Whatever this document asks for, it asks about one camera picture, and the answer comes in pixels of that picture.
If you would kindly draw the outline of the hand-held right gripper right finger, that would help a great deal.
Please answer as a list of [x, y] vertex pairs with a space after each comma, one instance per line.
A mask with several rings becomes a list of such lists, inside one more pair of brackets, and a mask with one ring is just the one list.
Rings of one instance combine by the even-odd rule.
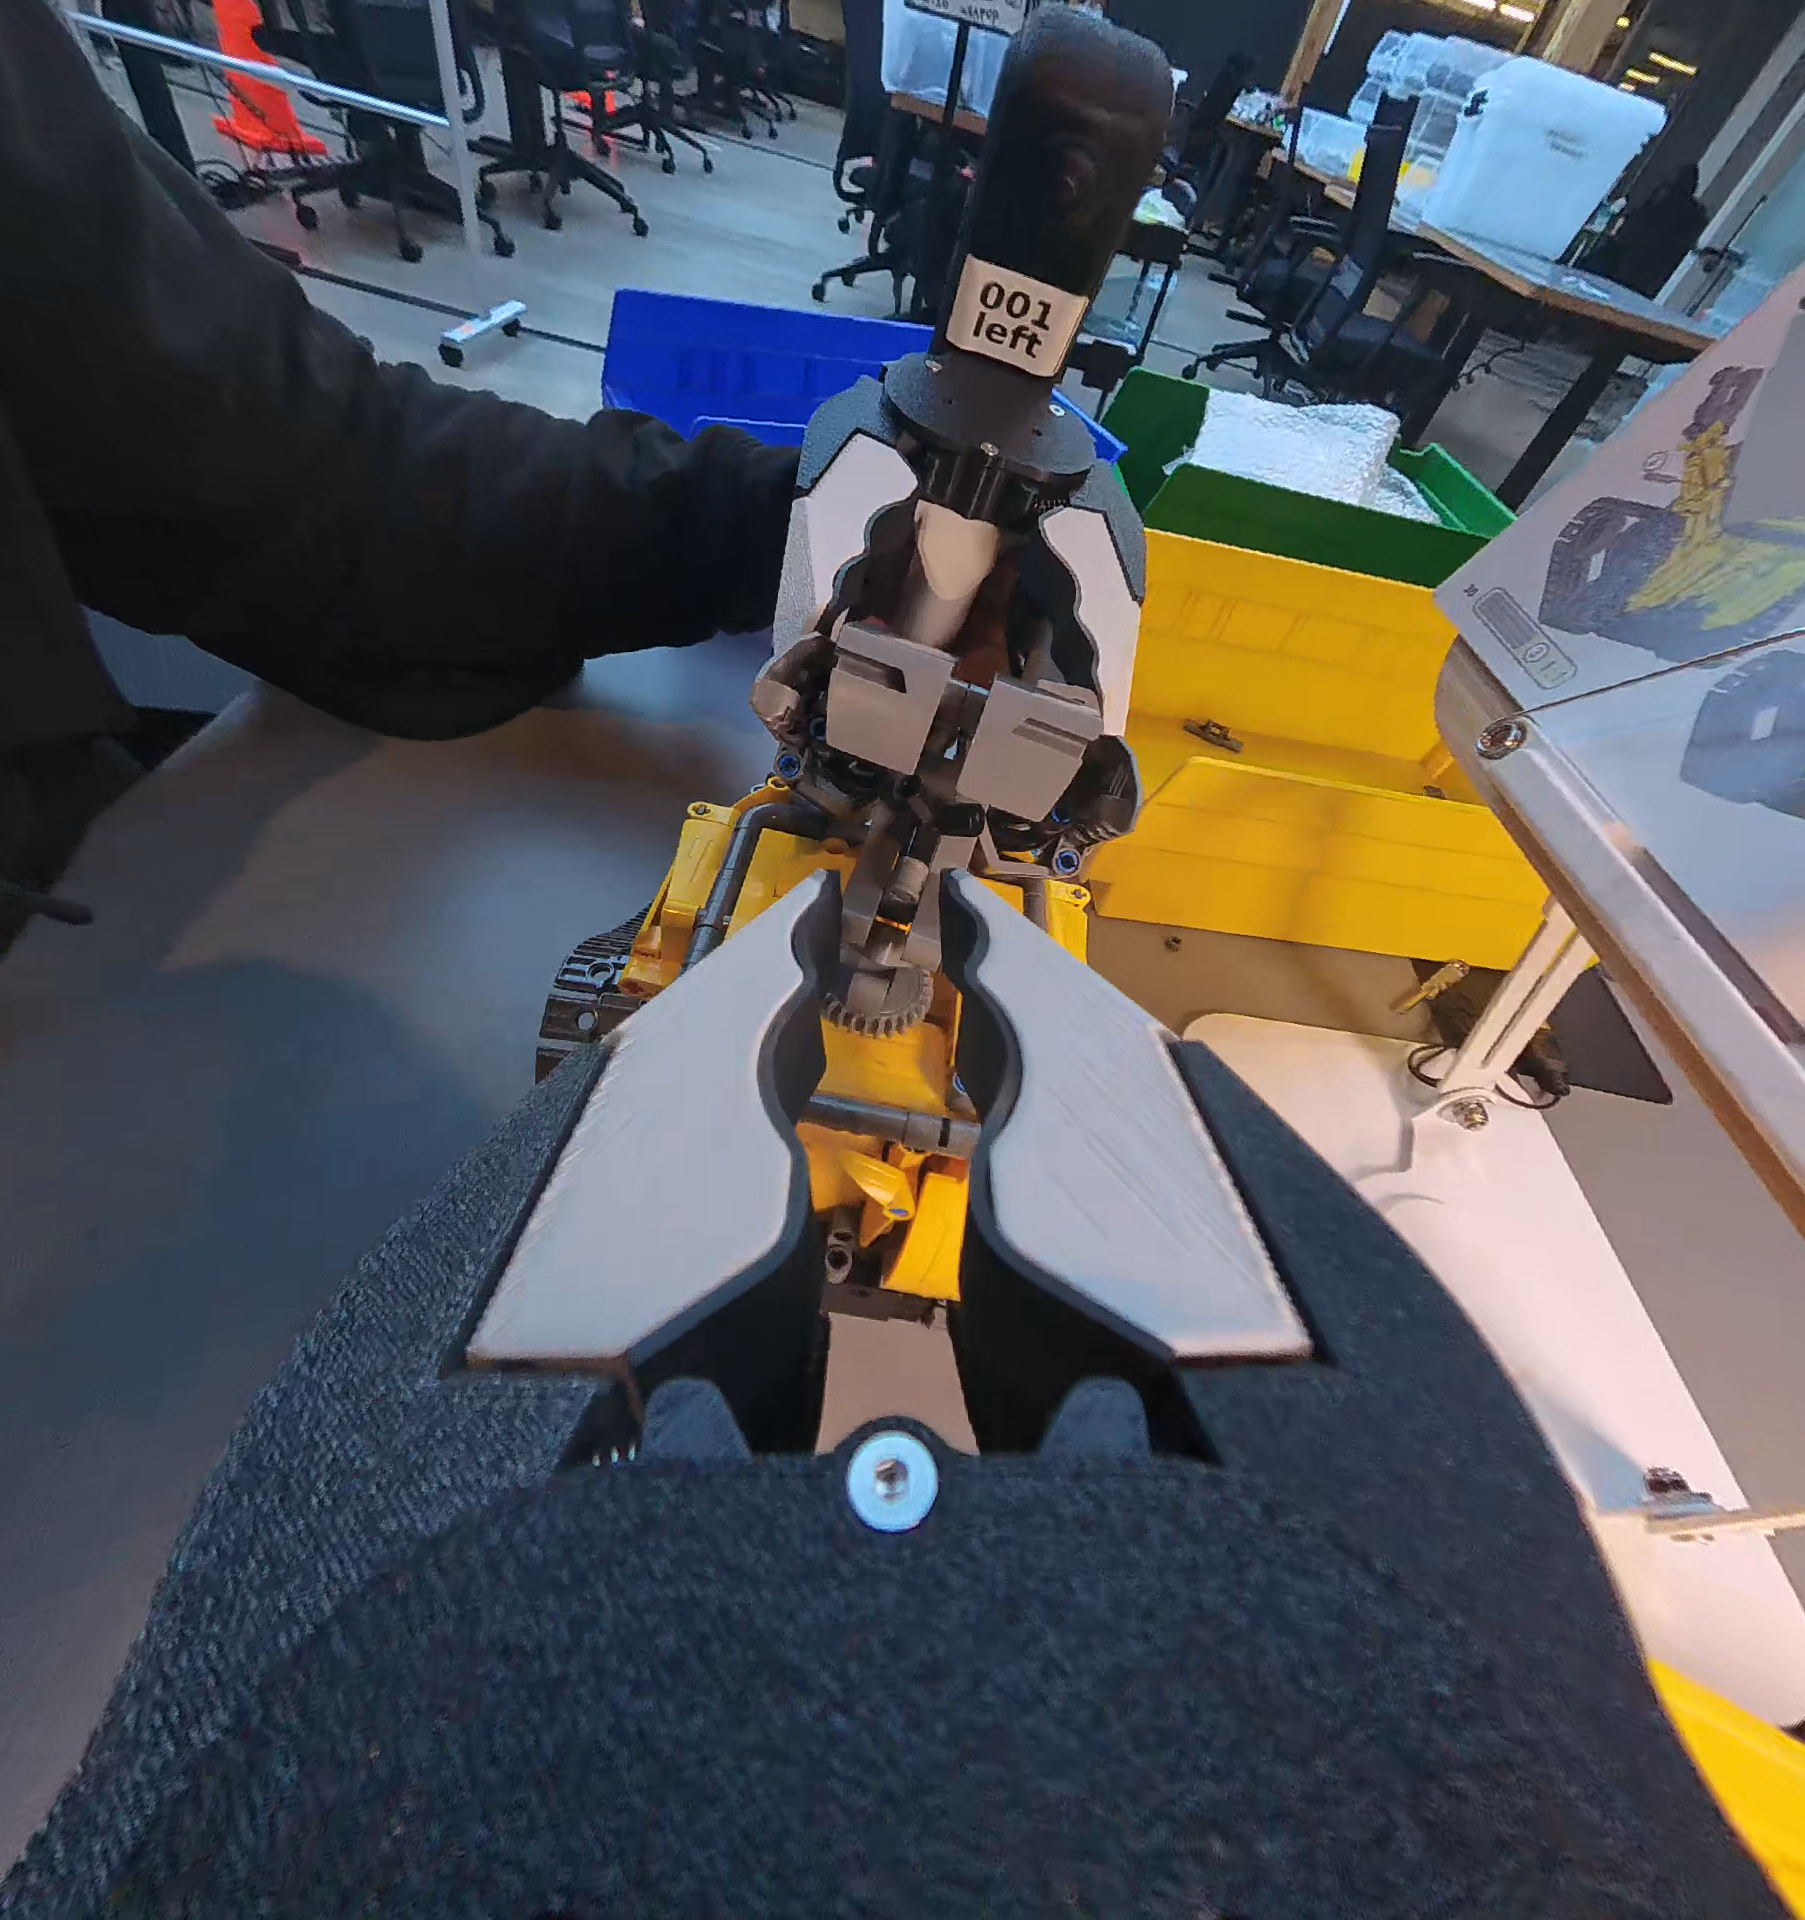
[[1186, 1374], [1315, 1359], [1173, 1037], [976, 878], [948, 878], [948, 983], [976, 1119], [948, 1314], [966, 1418], [1043, 1430], [1113, 1379], [1173, 1423]]

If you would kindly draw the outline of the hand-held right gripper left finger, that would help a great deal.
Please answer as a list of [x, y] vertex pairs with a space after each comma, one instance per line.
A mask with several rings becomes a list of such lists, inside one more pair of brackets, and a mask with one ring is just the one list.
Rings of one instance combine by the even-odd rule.
[[502, 1263], [471, 1369], [582, 1374], [645, 1409], [715, 1383], [743, 1430], [813, 1430], [824, 1238], [798, 1122], [824, 1083], [817, 870], [630, 1015]]

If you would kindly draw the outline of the yellow grey brick robot model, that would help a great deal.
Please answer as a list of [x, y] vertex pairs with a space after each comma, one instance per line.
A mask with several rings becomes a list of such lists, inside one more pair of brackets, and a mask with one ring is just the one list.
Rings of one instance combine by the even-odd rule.
[[824, 970], [824, 1079], [798, 1122], [824, 1279], [863, 1314], [956, 1306], [966, 1163], [961, 994], [937, 893], [966, 870], [1043, 938], [1089, 953], [1085, 852], [1132, 831], [1136, 760], [1049, 645], [992, 675], [875, 620], [776, 658], [776, 771], [735, 806], [689, 806], [653, 899], [554, 971], [534, 1079], [612, 1038], [723, 938], [807, 878], [841, 879]]

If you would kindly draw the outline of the metal wire page holder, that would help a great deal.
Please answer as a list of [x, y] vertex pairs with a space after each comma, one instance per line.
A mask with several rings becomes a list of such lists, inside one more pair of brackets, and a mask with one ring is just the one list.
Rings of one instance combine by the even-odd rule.
[[1592, 700], [1592, 692], [1617, 692], [1627, 682], [1659, 682], [1674, 675], [1704, 675], [1704, 671], [1724, 671], [1737, 658], [1751, 658], [1764, 648], [1805, 639], [1805, 626], [1794, 633], [1775, 633], [1775, 634], [1759, 634], [1683, 665], [1656, 665], [1656, 671], [1634, 671], [1622, 682], [1603, 682], [1603, 691], [1581, 691], [1581, 692], [1546, 692], [1541, 709], [1517, 704], [1517, 692], [1506, 682], [1491, 677], [1491, 671], [1458, 639], [1441, 671], [1441, 691], [1434, 691], [1434, 721], [1445, 748], [1463, 760], [1501, 760], [1510, 749], [1521, 749], [1533, 740], [1533, 721], [1546, 709], [1574, 704], [1574, 700]]

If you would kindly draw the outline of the instruction booklet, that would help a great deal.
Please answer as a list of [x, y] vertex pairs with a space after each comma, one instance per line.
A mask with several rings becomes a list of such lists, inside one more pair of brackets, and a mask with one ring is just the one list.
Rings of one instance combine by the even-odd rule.
[[1805, 267], [1441, 610], [1622, 852], [1805, 1050]]

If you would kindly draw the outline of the grey desk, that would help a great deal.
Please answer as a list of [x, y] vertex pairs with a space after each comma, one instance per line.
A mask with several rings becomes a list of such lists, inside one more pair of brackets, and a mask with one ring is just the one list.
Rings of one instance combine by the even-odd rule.
[[564, 953], [767, 736], [758, 634], [600, 658], [465, 740], [248, 691], [0, 961], [0, 1875], [169, 1546], [349, 1273], [528, 1095]]

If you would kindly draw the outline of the green plastic bin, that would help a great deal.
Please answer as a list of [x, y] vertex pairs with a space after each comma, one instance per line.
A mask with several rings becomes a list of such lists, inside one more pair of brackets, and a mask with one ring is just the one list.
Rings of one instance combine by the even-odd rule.
[[1441, 511], [1441, 523], [1335, 505], [1222, 473], [1173, 473], [1204, 425], [1204, 407], [1207, 384], [1162, 371], [1132, 371], [1109, 407], [1109, 427], [1128, 443], [1122, 481], [1156, 533], [1441, 589], [1510, 523], [1510, 511], [1441, 443], [1397, 443], [1391, 455], [1391, 469], [1420, 485]]

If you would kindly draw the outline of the blue plastic bin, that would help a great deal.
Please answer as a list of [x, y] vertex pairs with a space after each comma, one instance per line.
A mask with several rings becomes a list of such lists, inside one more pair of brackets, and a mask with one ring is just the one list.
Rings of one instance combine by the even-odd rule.
[[804, 443], [824, 402], [923, 348], [920, 324], [615, 291], [600, 407], [686, 440], [743, 427]]

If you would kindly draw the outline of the yellow plastic bin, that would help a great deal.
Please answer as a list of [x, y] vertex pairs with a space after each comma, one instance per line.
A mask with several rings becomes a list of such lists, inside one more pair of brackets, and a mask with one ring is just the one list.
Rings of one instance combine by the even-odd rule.
[[1651, 1687], [1730, 1823], [1805, 1920], [1805, 1741], [1659, 1659]]
[[1434, 594], [1156, 529], [1148, 564], [1128, 727], [1148, 798], [1085, 860], [1100, 920], [1506, 971], [1546, 879], [1441, 736]]

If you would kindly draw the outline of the clear plastic bag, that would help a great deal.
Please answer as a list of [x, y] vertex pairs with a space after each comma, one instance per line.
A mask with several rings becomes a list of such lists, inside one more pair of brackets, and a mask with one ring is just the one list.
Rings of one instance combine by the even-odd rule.
[[1207, 392], [1204, 425], [1180, 469], [1298, 493], [1441, 523], [1441, 511], [1391, 469], [1403, 420], [1376, 407], [1274, 407]]

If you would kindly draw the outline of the white book stand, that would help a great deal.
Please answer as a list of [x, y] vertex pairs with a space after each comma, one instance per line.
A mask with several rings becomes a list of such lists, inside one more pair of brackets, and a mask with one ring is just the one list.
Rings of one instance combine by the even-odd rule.
[[1805, 1050], [1622, 852], [1541, 727], [1463, 771], [1552, 907], [1458, 1050], [1409, 1068], [1409, 1044], [1252, 1015], [1186, 1037], [1463, 1306], [1648, 1658], [1801, 1726]]

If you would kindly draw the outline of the dark background table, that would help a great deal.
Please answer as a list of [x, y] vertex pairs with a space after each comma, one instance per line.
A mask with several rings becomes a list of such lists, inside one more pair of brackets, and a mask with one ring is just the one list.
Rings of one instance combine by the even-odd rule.
[[1587, 408], [1609, 393], [1622, 363], [1636, 357], [1648, 366], [1683, 366], [1730, 333], [1712, 316], [1683, 316], [1611, 280], [1481, 243], [1474, 244], [1434, 226], [1403, 220], [1397, 211], [1391, 231], [1416, 244], [1416, 267], [1391, 267], [1366, 315], [1404, 316], [1420, 342], [1445, 350], [1441, 402], [1404, 408], [1404, 443], [1424, 443], [1441, 407], [1463, 384], [1481, 333], [1564, 333], [1586, 357], [1586, 371], [1571, 383], [1564, 402], [1546, 413], [1536, 440], [1501, 479], [1501, 505], [1526, 505], [1526, 498], [1546, 481]]

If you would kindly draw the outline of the white storage box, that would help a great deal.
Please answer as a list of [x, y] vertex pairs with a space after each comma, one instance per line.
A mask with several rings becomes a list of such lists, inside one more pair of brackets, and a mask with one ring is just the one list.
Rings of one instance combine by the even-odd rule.
[[1510, 59], [1469, 95], [1420, 226], [1562, 262], [1659, 124], [1656, 95]]

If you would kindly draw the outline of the whiteboard on stand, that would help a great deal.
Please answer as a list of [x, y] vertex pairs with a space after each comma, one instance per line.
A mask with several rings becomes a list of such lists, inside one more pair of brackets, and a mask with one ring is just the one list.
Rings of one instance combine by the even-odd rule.
[[[252, 66], [243, 59], [215, 52], [215, 37], [198, 43], [187, 35], [156, 28], [150, 26], [150, 6], [56, 6], [56, 8], [78, 28], [78, 37], [88, 49], [109, 43], [116, 59], [125, 64], [125, 73], [150, 66], [150, 89], [135, 89], [135, 108], [139, 112], [150, 108], [150, 95], [169, 103], [169, 66], [198, 66], [203, 79], [215, 79], [215, 83], [220, 83], [228, 66], [248, 66], [252, 79], [266, 79], [266, 83], [286, 89], [293, 112], [299, 112], [299, 124], [315, 129], [326, 147], [326, 158], [343, 158], [343, 123], [338, 123], [338, 112], [315, 108], [315, 95], [338, 95], [338, 89], [309, 83], [299, 66], [281, 64], [275, 52], [266, 52], [269, 66]], [[446, 37], [459, 28], [459, 8], [453, 6], [434, 6], [434, 19], [438, 19], [434, 26], [438, 52], [446, 52]], [[480, 211], [475, 211], [471, 129], [480, 123], [480, 108], [471, 103], [471, 89], [461, 89], [461, 108], [446, 112], [446, 124], [434, 123], [434, 114], [420, 114], [425, 153], [427, 153], [434, 180], [443, 180], [461, 196], [459, 235], [465, 243], [465, 253], [480, 253], [489, 243], [494, 255], [516, 255], [516, 244], [502, 231], [502, 220], [487, 226]], [[262, 171], [232, 173], [220, 201], [228, 208], [252, 201], [252, 196], [291, 201], [291, 171], [293, 166], [266, 166], [262, 158]]]

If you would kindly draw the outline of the orange traffic cone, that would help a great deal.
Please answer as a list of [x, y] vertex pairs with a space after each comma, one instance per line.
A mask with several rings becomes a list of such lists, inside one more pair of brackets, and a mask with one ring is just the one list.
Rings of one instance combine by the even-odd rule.
[[[256, 28], [266, 26], [256, 0], [214, 0], [215, 52], [243, 59], [252, 66], [269, 66]], [[299, 112], [286, 89], [252, 79], [248, 66], [220, 73], [220, 112], [215, 134], [243, 153], [266, 166], [326, 158], [326, 147], [299, 124]]]

